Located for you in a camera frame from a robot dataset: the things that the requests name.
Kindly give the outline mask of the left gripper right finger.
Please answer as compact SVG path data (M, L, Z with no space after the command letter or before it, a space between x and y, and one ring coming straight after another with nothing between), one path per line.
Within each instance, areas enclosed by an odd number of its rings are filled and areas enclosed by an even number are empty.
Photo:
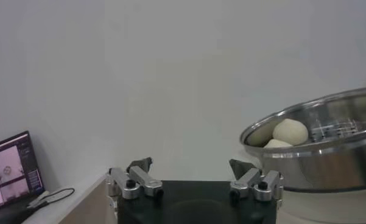
M239 202L243 198L253 196L257 201L269 202L283 200L283 176L279 171L262 170L252 163L236 159L229 160L235 180L230 183L230 198L232 202Z

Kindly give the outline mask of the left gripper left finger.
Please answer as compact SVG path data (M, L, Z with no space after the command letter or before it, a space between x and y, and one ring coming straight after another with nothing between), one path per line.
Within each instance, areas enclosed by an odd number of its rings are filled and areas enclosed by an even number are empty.
M107 172L107 178L112 182L112 186L118 189L123 199L137 199L143 191L145 196L157 200L164 194L163 182L149 175L152 164L151 157L135 160L125 170L120 167L110 168Z

